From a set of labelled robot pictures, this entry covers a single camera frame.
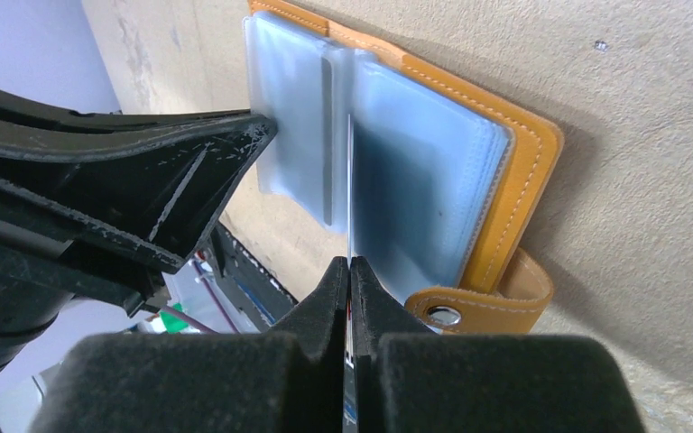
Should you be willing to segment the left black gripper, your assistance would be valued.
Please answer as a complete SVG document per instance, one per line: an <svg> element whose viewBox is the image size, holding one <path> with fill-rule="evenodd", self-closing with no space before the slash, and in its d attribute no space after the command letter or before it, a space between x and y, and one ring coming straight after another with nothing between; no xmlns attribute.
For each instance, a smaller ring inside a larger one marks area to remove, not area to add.
<svg viewBox="0 0 693 433"><path fill-rule="evenodd" d="M249 110L82 114L0 90L0 373L75 298L167 301L276 135Z"/></svg>

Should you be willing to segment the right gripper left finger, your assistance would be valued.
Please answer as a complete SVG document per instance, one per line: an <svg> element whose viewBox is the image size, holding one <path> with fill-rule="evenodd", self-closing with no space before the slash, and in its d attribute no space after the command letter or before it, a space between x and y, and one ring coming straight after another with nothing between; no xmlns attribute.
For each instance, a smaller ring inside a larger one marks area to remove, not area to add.
<svg viewBox="0 0 693 433"><path fill-rule="evenodd" d="M253 334L104 334L75 345L33 432L339 432L350 272Z"/></svg>

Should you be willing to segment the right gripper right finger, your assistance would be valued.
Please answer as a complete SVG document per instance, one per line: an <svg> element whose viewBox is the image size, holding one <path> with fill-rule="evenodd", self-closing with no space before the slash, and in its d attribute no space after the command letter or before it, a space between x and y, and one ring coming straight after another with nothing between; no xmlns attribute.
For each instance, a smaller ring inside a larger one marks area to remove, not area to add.
<svg viewBox="0 0 693 433"><path fill-rule="evenodd" d="M443 336L350 263L361 432L641 432L620 368L594 339Z"/></svg>

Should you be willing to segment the orange leather card holder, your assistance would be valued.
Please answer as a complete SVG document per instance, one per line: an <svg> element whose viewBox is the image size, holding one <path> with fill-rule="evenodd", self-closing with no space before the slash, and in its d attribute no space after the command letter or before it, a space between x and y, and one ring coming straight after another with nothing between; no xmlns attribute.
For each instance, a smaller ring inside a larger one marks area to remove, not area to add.
<svg viewBox="0 0 693 433"><path fill-rule="evenodd" d="M550 276L518 245L561 153L564 137L547 119L445 71L388 41L346 27L286 1L251 1L350 48L366 49L387 66L473 109L515 133L515 149L494 192L484 227L455 287L412 294L404 307L446 334L526 333L554 294Z"/></svg>

